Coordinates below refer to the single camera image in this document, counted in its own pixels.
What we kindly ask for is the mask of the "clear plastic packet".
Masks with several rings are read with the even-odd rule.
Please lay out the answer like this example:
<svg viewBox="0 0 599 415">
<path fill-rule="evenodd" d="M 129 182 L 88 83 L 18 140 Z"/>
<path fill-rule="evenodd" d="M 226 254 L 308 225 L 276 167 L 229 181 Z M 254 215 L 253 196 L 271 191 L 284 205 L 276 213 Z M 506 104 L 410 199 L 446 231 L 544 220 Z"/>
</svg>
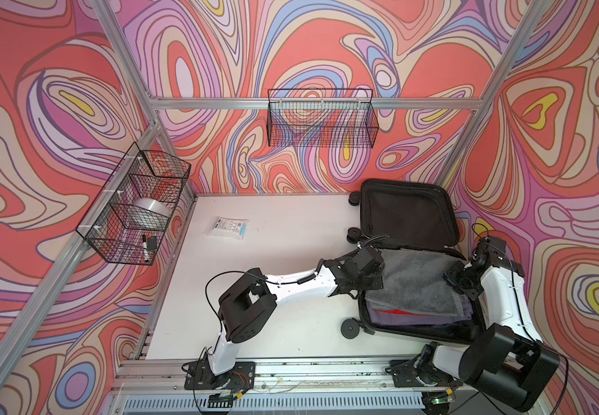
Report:
<svg viewBox="0 0 599 415">
<path fill-rule="evenodd" d="M 248 224 L 249 221 L 246 219 L 216 216 L 209 220 L 208 226 L 204 230 L 204 235 L 243 240 Z"/>
</svg>

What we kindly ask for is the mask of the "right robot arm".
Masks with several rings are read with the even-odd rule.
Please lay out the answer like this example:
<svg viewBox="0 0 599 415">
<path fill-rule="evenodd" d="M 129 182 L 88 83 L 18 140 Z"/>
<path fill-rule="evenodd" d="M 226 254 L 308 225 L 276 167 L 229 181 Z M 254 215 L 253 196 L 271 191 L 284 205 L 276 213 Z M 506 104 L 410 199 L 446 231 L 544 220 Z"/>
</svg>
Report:
<svg viewBox="0 0 599 415">
<path fill-rule="evenodd" d="M 411 364 L 413 377 L 426 387 L 458 380 L 516 411 L 530 410 L 564 360 L 534 327 L 522 266 L 508 257 L 504 240 L 485 236 L 446 281 L 472 300 L 485 298 L 487 327 L 466 349 L 425 346 Z"/>
</svg>

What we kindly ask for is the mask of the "purple pants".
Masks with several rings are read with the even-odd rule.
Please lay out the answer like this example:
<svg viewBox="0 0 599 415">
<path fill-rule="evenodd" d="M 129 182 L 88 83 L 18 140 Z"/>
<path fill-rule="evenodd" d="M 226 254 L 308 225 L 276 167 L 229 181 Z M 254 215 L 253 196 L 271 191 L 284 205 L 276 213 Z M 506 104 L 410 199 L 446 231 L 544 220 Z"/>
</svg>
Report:
<svg viewBox="0 0 599 415">
<path fill-rule="evenodd" d="M 396 316 L 387 315 L 377 312 L 376 310 L 382 311 L 397 311 L 397 310 L 384 310 L 379 304 L 366 301 L 367 311 L 370 321 L 374 324 L 384 326 L 420 326 L 420 325 L 446 325 L 451 323 L 461 323 L 472 320 L 474 315 L 474 309 L 471 305 L 468 297 L 462 296 L 462 305 L 464 308 L 463 316 L 437 316 L 437 315 L 420 315 L 414 314 L 414 316 Z"/>
</svg>

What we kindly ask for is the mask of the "black marker pen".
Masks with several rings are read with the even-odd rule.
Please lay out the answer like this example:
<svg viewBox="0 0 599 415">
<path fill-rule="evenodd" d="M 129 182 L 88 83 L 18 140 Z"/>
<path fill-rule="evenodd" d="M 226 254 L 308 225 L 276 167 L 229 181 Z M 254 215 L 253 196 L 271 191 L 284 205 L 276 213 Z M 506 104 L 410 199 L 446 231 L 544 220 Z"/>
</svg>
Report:
<svg viewBox="0 0 599 415">
<path fill-rule="evenodd" d="M 156 236 L 142 235 L 142 252 L 145 264 L 151 264 L 153 257 L 158 249 L 158 239 Z"/>
</svg>

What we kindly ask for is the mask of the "red t-shirt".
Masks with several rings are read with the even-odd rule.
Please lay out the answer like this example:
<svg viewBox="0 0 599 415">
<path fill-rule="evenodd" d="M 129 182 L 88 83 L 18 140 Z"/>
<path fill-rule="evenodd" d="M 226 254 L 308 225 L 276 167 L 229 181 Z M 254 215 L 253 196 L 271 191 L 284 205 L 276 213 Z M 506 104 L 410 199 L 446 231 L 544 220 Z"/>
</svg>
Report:
<svg viewBox="0 0 599 415">
<path fill-rule="evenodd" d="M 379 313 L 382 314 L 387 314 L 387 315 L 396 315 L 396 316 L 414 316 L 413 313 L 408 313 L 405 311 L 382 311 L 382 310 L 376 310 Z"/>
</svg>

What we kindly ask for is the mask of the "white tape roll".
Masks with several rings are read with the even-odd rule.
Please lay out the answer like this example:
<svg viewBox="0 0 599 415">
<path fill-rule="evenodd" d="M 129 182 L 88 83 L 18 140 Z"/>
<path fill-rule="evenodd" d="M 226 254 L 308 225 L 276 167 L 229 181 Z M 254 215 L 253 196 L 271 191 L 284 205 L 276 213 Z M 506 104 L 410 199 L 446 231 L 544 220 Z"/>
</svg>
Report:
<svg viewBox="0 0 599 415">
<path fill-rule="evenodd" d="M 171 217 L 171 211 L 161 201 L 140 198 L 133 203 L 129 217 L 132 223 L 139 228 L 162 231 Z"/>
</svg>

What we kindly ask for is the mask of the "black suitcase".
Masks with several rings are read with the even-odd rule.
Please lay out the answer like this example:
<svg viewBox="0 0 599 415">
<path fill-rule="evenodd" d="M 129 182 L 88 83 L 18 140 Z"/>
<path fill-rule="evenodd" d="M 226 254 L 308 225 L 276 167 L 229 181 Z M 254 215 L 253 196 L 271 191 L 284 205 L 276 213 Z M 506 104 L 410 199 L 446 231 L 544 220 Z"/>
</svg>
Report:
<svg viewBox="0 0 599 415">
<path fill-rule="evenodd" d="M 388 235 L 384 245 L 426 248 L 461 259 L 454 249 L 460 233 L 450 197 L 443 188 L 426 183 L 366 180 L 359 191 L 349 194 L 349 204 L 360 209 L 360 228 L 348 230 L 355 244 L 370 236 Z M 365 294 L 358 300 L 359 321 L 364 331 L 414 336 L 437 342 L 468 344 L 484 331 L 481 306 L 471 301 L 472 320 L 446 325 L 384 326 L 370 321 Z"/>
</svg>

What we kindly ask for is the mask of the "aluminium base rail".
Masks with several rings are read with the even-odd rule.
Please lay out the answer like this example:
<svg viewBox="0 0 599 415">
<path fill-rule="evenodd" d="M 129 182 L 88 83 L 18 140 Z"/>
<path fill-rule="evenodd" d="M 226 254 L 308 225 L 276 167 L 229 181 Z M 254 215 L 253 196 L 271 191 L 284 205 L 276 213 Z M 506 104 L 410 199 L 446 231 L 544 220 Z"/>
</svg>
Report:
<svg viewBox="0 0 599 415">
<path fill-rule="evenodd" d="M 130 361 L 117 372 L 101 414 L 512 414 L 490 394 L 456 380 L 426 387 L 402 356 L 254 360 L 242 397 L 185 388 L 185 360 Z"/>
</svg>

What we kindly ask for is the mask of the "grey towel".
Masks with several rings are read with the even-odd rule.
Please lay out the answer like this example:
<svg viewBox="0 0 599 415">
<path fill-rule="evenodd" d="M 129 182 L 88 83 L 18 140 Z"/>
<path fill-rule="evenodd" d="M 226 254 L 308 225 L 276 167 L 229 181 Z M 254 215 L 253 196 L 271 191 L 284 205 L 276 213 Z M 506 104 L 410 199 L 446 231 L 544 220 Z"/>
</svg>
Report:
<svg viewBox="0 0 599 415">
<path fill-rule="evenodd" d="M 427 316 L 465 317 L 471 307 L 444 274 L 465 262 L 442 252 L 383 250 L 382 288 L 365 294 L 385 309 Z"/>
</svg>

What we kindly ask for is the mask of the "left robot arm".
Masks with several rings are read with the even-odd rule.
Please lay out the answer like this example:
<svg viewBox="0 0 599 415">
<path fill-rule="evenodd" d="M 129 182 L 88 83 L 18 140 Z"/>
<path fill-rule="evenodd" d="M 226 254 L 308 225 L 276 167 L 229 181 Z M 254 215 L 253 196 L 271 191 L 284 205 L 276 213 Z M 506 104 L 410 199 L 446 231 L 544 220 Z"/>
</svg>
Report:
<svg viewBox="0 0 599 415">
<path fill-rule="evenodd" d="M 372 246 L 336 259 L 321 259 L 316 267 L 285 275 L 265 274 L 259 268 L 243 271 L 218 299 L 220 322 L 215 347 L 207 354 L 213 375 L 235 367 L 240 345 L 258 335 L 275 310 L 312 298 L 347 295 L 356 300 L 364 292 L 383 287 L 382 253 Z"/>
</svg>

